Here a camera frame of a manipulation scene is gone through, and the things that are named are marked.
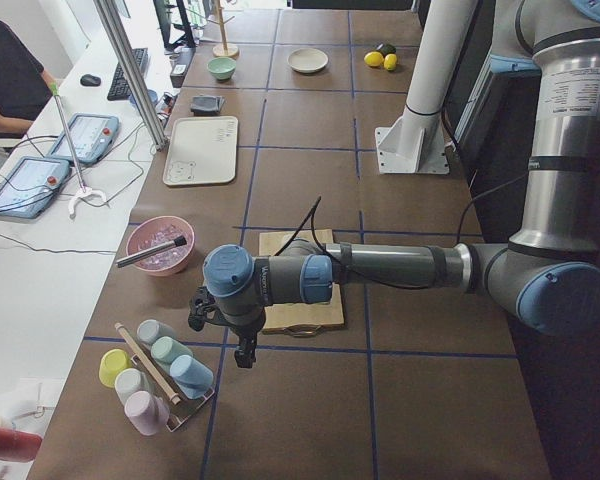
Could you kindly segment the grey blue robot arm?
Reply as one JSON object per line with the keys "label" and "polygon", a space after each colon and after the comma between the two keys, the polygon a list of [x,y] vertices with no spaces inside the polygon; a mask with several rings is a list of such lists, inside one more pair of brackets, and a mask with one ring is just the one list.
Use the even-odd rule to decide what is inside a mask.
{"label": "grey blue robot arm", "polygon": [[585,220],[600,144],[600,1],[500,1],[490,51],[496,72],[541,75],[522,225],[504,244],[398,247],[292,236],[272,256],[211,251],[189,326],[231,329],[241,368],[256,360],[268,306],[323,303],[335,285],[480,292],[523,324],[570,335],[600,320],[597,248]]}

